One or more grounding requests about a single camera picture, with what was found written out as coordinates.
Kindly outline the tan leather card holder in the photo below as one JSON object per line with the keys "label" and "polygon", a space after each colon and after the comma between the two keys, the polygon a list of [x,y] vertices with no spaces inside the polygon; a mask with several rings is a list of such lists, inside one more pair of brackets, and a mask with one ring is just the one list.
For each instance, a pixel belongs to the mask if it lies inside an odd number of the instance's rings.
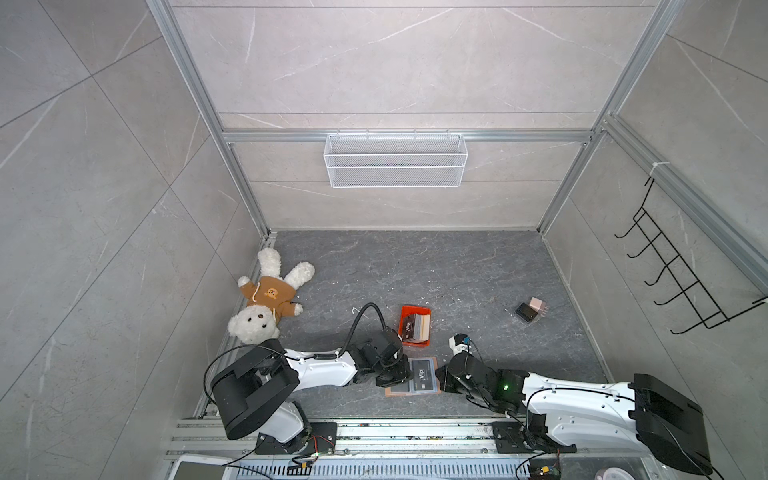
{"label": "tan leather card holder", "polygon": [[386,397],[429,395],[440,391],[435,357],[411,358],[409,367],[412,377],[404,383],[387,387]]}

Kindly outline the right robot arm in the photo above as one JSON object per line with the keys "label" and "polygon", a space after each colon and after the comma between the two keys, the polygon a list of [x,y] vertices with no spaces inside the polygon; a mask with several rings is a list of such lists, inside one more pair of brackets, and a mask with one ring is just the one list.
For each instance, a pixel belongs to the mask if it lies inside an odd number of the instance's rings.
{"label": "right robot arm", "polygon": [[522,370],[494,370],[469,351],[435,372],[445,393],[503,414],[502,441],[525,451],[633,450],[661,464],[709,477],[712,464],[703,410],[658,378],[584,383]]}

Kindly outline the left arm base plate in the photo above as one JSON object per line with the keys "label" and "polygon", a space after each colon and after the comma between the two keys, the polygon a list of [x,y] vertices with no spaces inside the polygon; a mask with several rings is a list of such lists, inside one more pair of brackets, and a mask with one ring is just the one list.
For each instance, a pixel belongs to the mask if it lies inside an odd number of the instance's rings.
{"label": "left arm base plate", "polygon": [[256,455],[292,455],[307,457],[314,453],[331,454],[335,451],[338,424],[336,422],[311,422],[287,443],[279,443],[273,437],[259,435]]}

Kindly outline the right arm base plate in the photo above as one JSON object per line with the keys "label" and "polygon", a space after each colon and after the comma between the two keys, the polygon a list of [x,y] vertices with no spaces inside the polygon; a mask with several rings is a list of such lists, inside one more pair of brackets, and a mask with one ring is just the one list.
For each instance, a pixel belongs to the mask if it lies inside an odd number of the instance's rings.
{"label": "right arm base plate", "polygon": [[527,427],[514,421],[491,423],[492,437],[500,454],[576,453],[575,445],[563,445],[543,432],[544,425]]}

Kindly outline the red plastic tray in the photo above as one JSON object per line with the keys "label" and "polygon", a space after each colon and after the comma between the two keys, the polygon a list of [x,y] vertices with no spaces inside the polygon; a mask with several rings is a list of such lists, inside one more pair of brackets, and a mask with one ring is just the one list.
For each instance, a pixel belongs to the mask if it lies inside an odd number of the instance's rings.
{"label": "red plastic tray", "polygon": [[425,348],[430,344],[432,312],[427,307],[404,305],[401,309],[399,336],[403,344]]}

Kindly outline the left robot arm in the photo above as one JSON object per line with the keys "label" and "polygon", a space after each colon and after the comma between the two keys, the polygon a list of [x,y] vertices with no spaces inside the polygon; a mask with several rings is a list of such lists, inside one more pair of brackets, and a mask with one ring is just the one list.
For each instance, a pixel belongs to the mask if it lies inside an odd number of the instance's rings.
{"label": "left robot arm", "polygon": [[207,392],[229,440],[260,433],[287,444],[309,429],[303,411],[290,400],[293,393],[370,378],[388,388],[412,377],[400,337],[385,329],[362,343],[347,342],[329,352],[285,349],[279,340],[267,340],[219,371]]}

